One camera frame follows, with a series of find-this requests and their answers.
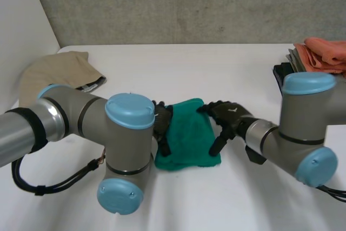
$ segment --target beige cloth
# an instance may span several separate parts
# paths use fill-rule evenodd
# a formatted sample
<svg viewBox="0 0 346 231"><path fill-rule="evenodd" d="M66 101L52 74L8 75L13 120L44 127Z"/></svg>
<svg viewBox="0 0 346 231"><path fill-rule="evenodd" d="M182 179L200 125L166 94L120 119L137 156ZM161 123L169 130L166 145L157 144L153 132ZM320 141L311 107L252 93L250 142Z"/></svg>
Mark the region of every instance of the beige cloth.
<svg viewBox="0 0 346 231"><path fill-rule="evenodd" d="M69 51L48 55L31 64L19 83L19 106L34 103L39 92L49 84L68 84L91 91L105 82L105 77L88 62L87 52Z"/></svg>

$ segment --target gray concrete wall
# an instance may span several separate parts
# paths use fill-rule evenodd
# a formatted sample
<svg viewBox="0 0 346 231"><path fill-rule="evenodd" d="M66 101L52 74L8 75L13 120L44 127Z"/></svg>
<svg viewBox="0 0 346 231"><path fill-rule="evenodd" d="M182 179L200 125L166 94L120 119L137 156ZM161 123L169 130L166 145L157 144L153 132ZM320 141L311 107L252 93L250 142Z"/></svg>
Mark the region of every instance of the gray concrete wall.
<svg viewBox="0 0 346 231"><path fill-rule="evenodd" d="M41 0L61 47L346 39L345 0Z"/></svg>

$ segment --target stack of folded clothes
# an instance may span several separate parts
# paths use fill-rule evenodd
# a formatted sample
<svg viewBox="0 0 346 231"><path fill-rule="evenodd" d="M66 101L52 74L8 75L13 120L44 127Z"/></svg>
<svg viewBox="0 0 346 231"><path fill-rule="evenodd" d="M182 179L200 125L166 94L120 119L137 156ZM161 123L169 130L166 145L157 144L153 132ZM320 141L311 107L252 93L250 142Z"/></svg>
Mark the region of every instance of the stack of folded clothes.
<svg viewBox="0 0 346 231"><path fill-rule="evenodd" d="M317 37L294 44L286 58L289 62L275 65L273 73L282 88L284 78L294 72L327 72L346 82L346 41L326 41Z"/></svg>

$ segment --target white wall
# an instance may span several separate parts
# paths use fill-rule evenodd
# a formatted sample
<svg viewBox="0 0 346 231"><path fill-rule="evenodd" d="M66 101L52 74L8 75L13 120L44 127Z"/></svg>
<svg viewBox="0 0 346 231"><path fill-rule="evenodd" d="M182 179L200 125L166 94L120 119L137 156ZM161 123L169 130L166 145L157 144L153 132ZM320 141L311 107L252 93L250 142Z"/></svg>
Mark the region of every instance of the white wall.
<svg viewBox="0 0 346 231"><path fill-rule="evenodd" d="M39 0L0 0L0 113L17 100L25 67L58 50Z"/></svg>

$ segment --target black cable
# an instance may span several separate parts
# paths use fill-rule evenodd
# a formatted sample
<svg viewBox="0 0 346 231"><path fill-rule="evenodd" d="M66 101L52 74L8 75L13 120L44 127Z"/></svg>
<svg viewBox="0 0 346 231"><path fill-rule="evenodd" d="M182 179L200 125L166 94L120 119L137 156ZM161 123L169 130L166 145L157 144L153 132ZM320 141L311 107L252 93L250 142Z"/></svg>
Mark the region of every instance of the black cable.
<svg viewBox="0 0 346 231"><path fill-rule="evenodd" d="M336 200L346 203L346 200L343 200L346 199L346 190L331 189L326 187L325 185L319 186L316 189L327 193L329 196L335 198Z"/></svg>
<svg viewBox="0 0 346 231"><path fill-rule="evenodd" d="M66 180L52 185L52 186L32 186L28 184L26 181L24 181L20 175L19 169L21 167L22 161L24 157L19 158L18 160L15 160L11 164L12 169L12 178L17 185L18 188L25 190L26 192L35 193L37 196L43 196L44 194L53 194L62 192L68 188L70 188L73 184L75 184L77 181L81 180L88 172L95 170L98 168L101 161L105 159L105 155L103 154L98 159L91 160L88 165L86 165L84 168L73 174L71 177L67 178Z"/></svg>

